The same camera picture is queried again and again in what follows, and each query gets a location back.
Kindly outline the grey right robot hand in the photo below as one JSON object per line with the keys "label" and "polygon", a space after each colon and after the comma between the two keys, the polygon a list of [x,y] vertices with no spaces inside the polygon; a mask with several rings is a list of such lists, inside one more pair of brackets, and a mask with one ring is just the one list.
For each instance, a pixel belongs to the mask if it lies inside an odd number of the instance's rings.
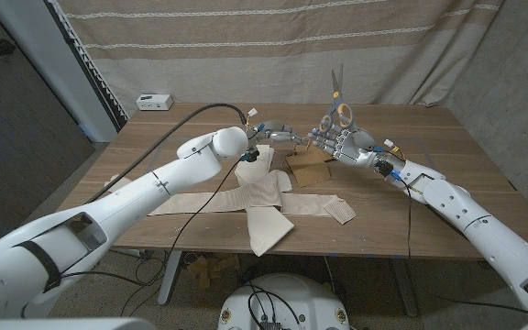
{"label": "grey right robot hand", "polygon": [[377,157],[377,153],[371,151],[375,146],[374,137],[361,128],[349,130],[332,126],[326,133],[314,128],[308,138],[321,151],[348,166],[368,168]]}

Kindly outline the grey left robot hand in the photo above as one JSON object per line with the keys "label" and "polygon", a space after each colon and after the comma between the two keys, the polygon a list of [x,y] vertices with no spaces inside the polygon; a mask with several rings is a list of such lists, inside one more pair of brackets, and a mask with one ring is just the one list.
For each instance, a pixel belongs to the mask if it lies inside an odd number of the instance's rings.
{"label": "grey left robot hand", "polygon": [[291,142],[297,145],[306,145],[308,137],[301,137],[297,131],[280,120],[269,120],[252,126],[247,130],[248,150],[255,150],[256,145],[264,139],[273,142]]}

